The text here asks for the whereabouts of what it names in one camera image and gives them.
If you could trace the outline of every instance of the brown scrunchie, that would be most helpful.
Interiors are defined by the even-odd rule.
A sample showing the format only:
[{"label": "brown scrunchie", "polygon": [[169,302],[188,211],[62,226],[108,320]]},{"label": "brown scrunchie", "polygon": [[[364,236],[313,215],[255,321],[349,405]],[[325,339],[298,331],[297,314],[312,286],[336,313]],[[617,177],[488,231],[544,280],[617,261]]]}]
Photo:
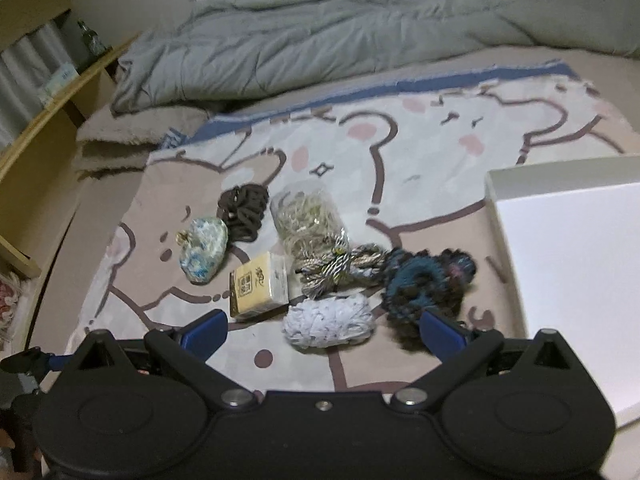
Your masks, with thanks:
[{"label": "brown scrunchie", "polygon": [[229,228],[229,242],[255,242],[269,201],[260,184],[244,184],[225,191],[218,200],[218,217]]}]

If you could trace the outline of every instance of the open white box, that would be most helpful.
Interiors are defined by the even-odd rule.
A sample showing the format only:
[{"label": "open white box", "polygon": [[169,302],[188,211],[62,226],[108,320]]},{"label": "open white box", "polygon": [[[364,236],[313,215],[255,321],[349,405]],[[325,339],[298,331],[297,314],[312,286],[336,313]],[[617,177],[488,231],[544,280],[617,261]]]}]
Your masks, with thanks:
[{"label": "open white box", "polygon": [[490,171],[486,197],[523,335],[558,329],[618,427],[640,418],[640,156]]}]

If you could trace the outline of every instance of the white yarn bundle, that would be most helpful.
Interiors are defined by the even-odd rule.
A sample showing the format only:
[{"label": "white yarn bundle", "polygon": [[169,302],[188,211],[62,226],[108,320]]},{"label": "white yarn bundle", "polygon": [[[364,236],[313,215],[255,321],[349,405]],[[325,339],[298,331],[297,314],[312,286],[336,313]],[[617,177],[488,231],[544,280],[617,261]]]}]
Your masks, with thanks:
[{"label": "white yarn bundle", "polygon": [[290,306],[282,331],[292,345],[327,348],[368,339],[376,326],[369,299],[362,294],[348,298],[305,300]]}]

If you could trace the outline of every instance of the metal bolt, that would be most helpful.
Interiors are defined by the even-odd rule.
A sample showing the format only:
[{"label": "metal bolt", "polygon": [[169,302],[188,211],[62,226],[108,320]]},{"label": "metal bolt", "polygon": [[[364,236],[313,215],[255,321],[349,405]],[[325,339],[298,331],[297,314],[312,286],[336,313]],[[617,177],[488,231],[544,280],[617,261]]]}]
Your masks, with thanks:
[{"label": "metal bolt", "polygon": [[427,392],[420,388],[403,388],[396,392],[396,399],[405,406],[415,406],[427,400],[428,397]]},{"label": "metal bolt", "polygon": [[222,402],[224,402],[227,406],[231,406],[232,408],[237,408],[239,406],[244,406],[245,404],[249,404],[254,400],[254,394],[248,392],[247,390],[241,390],[240,388],[236,388],[235,390],[227,390],[221,395]]},{"label": "metal bolt", "polygon": [[316,408],[321,412],[328,412],[332,407],[332,403],[328,400],[318,400],[318,402],[316,402]]}]

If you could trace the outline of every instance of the gray curtain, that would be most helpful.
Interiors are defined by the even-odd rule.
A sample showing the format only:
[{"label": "gray curtain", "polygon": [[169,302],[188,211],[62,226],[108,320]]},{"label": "gray curtain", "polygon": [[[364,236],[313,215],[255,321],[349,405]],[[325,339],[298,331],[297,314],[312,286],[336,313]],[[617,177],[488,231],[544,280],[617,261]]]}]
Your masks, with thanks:
[{"label": "gray curtain", "polygon": [[0,150],[42,111],[38,89],[67,62],[73,60],[53,22],[0,52]]}]

